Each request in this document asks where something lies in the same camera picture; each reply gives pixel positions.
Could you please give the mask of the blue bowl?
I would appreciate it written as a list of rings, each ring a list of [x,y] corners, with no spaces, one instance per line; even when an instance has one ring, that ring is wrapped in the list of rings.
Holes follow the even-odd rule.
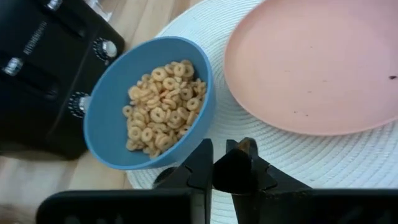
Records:
[[[192,128],[156,159],[126,149],[127,124],[122,107],[127,91],[140,77],[171,61],[188,59],[195,76],[206,82],[203,107]],[[123,53],[103,73],[91,93],[83,127],[87,148],[103,164],[119,170],[154,169],[184,161],[201,143],[215,114],[216,93],[211,63],[203,49],[183,37],[158,37]]]

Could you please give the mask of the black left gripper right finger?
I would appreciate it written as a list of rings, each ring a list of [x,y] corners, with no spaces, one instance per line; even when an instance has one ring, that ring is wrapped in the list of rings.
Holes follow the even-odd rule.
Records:
[[[253,138],[226,142],[213,187],[231,194],[239,224],[398,224],[398,189],[317,189],[259,156]]]

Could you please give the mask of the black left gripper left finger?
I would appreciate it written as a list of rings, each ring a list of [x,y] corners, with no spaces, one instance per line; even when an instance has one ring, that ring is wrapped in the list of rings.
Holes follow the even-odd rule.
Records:
[[[213,144],[204,139],[151,189],[73,190],[39,206],[36,224],[210,224]]]

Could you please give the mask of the black four-slot toaster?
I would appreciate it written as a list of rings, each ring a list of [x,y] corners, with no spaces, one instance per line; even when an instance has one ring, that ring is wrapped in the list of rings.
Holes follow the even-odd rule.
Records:
[[[0,156],[84,154],[84,104],[124,47],[98,2],[0,0]]]

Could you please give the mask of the pink plate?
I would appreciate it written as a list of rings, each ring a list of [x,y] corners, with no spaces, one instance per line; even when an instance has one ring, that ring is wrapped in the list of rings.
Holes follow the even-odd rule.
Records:
[[[232,96],[286,131],[351,134],[398,120],[398,0],[264,0],[224,54]]]

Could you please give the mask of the white round woven placemat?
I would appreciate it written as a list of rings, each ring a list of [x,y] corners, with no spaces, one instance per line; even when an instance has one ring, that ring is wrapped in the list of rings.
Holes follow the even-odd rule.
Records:
[[[238,22],[263,1],[202,0],[160,31],[192,40],[211,62],[216,112],[206,136],[215,159],[223,156],[227,139],[249,136],[264,160],[311,187],[398,189],[398,121],[356,134],[309,136],[263,123],[234,100],[224,79],[223,51]]]

